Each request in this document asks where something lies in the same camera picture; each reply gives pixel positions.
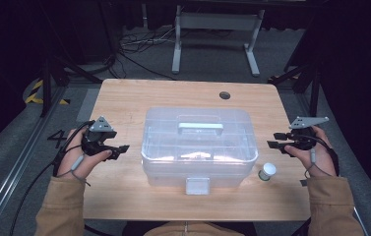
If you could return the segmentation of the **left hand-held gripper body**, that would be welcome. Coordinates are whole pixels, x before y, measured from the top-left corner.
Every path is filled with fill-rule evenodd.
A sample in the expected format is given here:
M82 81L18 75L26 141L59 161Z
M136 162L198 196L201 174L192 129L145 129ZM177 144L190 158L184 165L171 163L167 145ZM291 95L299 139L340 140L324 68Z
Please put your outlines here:
M113 139L116 134L117 132L112 128L107 120L103 116L100 116L88 125L84 133L81 141L83 152L92 156L104 150L110 150L111 155L114 156L116 154L116 148L106 146L104 141L107 139Z

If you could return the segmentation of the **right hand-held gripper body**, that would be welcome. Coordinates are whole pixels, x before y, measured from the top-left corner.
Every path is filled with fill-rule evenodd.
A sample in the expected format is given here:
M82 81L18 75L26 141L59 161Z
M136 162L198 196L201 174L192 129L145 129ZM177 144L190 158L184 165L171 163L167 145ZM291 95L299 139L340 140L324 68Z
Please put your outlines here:
M313 127L328 121L328 117L297 116L289 125L290 132L286 133L285 136L293 141L296 148L302 150L311 149L318 141Z

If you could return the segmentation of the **small white bottle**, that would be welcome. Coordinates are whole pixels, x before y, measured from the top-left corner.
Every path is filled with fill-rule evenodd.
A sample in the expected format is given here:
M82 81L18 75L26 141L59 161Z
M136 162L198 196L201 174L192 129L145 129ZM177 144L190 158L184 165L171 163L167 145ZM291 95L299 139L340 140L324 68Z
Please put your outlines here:
M276 173L277 169L272 163L265 163L258 172L258 176L263 181L269 181Z

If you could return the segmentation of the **clear plastic storage box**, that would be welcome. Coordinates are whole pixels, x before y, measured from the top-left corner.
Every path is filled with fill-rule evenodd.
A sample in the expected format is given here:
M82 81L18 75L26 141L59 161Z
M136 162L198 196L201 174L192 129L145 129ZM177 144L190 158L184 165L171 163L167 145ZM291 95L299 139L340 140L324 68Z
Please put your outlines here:
M207 195L212 188L239 186L252 172L258 148L242 109L153 107L141 155L150 185Z

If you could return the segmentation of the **person's right hand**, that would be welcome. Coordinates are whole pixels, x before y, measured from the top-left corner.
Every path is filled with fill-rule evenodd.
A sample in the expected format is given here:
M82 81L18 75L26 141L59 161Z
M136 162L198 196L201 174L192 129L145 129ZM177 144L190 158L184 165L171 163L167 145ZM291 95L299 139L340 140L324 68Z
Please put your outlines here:
M320 143L316 143L314 146L315 163L311 162L311 152L309 150L286 146L284 148L285 151L301 161L310 177L337 176L337 171L335 170L332 158L328 152L328 149L332 148L332 145L321 128L313 126L312 129L316 137L325 143L324 146Z

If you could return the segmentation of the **person's left hand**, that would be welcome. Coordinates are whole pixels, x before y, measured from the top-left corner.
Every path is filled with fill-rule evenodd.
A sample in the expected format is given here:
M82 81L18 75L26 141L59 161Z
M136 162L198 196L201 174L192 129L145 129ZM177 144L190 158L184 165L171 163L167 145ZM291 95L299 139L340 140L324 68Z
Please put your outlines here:
M82 129L77 134L74 130L70 131L71 142L67 145L65 155L57 171L58 178L85 181L98 164L111 156L110 150L92 156L84 154L81 141L85 131L86 129Z

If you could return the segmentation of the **grey floor plate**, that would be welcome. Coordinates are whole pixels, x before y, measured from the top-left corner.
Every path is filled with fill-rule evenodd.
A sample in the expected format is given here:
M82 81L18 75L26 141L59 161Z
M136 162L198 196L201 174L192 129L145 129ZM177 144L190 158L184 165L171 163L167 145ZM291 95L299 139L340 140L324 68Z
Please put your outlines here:
M91 118L98 93L99 93L98 88L87 89L87 93L84 97L79 113L77 115L78 122L88 121Z

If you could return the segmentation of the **black metal stand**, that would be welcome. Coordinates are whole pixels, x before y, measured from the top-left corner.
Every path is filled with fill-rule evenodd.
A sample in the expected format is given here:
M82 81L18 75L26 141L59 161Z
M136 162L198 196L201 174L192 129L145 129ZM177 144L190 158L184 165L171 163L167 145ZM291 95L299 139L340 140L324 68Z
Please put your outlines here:
M84 77L94 84L102 83L101 79L85 71L69 60L64 59L62 56L47 53L44 56L40 77L43 81L43 104L41 117L45 117L52 107L51 80L54 80L58 87L69 85L70 80L65 72L65 68L69 68L75 74Z
M319 72L319 63L313 61L311 63L298 66L280 76L272 76L268 78L268 83L277 86L289 79L298 77L292 86L295 93L304 93L308 88L310 90L310 101L308 114L316 116L318 111L318 99L320 90L321 74Z

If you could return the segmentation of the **yellow and black floor tape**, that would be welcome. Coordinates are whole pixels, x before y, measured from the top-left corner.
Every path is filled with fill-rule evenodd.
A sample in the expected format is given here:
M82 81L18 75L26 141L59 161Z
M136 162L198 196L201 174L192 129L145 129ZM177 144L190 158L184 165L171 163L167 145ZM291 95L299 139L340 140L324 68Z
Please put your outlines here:
M43 99L37 96L37 93L39 92L42 86L43 86L43 80L42 79L37 80L35 84L33 85L29 95L25 99L25 103L42 104Z

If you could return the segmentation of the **person's torso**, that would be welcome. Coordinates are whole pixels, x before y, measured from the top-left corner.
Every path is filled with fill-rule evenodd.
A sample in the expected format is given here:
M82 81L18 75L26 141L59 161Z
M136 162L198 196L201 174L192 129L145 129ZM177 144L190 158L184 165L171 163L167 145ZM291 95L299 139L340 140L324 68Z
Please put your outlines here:
M149 230L144 236L244 236L213 223L173 221Z

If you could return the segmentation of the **aluminium floor rail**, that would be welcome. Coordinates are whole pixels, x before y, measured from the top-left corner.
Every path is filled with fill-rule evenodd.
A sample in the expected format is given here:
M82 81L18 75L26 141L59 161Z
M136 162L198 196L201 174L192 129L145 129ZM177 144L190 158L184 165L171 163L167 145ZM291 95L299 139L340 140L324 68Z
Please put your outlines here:
M66 91L66 87L57 88L52 95L49 103L49 108L43 117L39 117L35 123L35 126L31 130L31 134L28 140L25 142L18 158L12 165L12 168L8 172L5 180L2 182L0 187L0 215L3 212L7 202L10 200L15 188L17 187L34 150L34 147L38 143L41 133L44 131L47 122L50 119L51 114L58 106L60 99Z
M354 209L355 217L356 217L356 219L358 220L358 222L359 222L359 224L360 224L360 226L361 226L361 228L362 228L362 231L363 231L363 233L364 233L364 236L370 236L369 233L368 233L368 230L367 230L367 228L366 228L366 226L365 226L365 224L364 224L363 218L362 218L362 216L360 215L360 212L359 212L357 206L355 206L353 209Z

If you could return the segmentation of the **grey metal desk frame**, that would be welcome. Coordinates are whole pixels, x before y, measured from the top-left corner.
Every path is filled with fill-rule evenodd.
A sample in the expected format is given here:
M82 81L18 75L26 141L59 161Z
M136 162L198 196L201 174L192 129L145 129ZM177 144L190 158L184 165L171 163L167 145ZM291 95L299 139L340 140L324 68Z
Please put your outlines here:
M176 6L175 14L175 45L171 72L178 74L181 63L181 31L186 30L240 30L250 31L251 39L243 45L248 65L253 77L260 76L260 70L254 54L254 46L264 19L264 10L254 15L188 13L181 5Z

